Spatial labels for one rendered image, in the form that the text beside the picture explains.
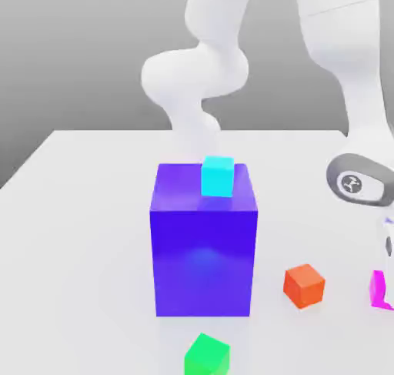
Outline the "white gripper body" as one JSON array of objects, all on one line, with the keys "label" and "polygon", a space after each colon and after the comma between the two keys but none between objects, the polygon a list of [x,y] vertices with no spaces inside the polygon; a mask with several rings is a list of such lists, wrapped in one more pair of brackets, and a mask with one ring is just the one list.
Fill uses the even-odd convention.
[{"label": "white gripper body", "polygon": [[383,273],[386,283],[385,302],[394,303],[394,257],[386,257]]}]

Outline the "small magenta cube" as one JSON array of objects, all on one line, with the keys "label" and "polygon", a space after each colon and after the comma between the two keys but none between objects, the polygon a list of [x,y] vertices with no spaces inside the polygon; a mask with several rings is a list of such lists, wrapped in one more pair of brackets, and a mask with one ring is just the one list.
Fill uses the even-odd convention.
[{"label": "small magenta cube", "polygon": [[369,298],[372,307],[394,311],[389,303],[386,302],[386,280],[384,272],[374,270],[369,283]]}]

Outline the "small orange cube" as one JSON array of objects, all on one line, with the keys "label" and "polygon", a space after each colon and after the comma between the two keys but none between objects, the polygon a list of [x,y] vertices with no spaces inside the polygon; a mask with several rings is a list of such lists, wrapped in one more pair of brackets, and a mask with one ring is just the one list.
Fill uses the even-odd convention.
[{"label": "small orange cube", "polygon": [[299,309],[322,301],[326,280],[309,264],[285,272],[284,294]]}]

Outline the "small green cube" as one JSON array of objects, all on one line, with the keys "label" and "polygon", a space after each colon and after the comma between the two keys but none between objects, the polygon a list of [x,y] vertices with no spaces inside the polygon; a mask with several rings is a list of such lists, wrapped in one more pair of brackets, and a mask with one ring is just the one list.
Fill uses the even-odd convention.
[{"label": "small green cube", "polygon": [[200,333],[187,351],[184,375],[227,375],[230,367],[230,346]]}]

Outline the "small cyan cube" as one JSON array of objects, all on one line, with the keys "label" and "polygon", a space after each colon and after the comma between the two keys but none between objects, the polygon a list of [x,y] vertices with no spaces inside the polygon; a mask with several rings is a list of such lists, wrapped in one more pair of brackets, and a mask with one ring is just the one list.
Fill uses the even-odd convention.
[{"label": "small cyan cube", "polygon": [[232,157],[206,156],[201,173],[203,196],[232,197],[235,173]]}]

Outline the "large blue box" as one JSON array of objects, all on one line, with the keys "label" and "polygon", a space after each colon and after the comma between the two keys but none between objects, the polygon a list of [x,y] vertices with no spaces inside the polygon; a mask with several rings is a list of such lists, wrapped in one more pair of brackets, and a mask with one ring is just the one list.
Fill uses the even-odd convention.
[{"label": "large blue box", "polygon": [[248,316],[258,207],[246,165],[230,198],[201,194],[201,165],[159,165],[149,210],[157,316]]}]

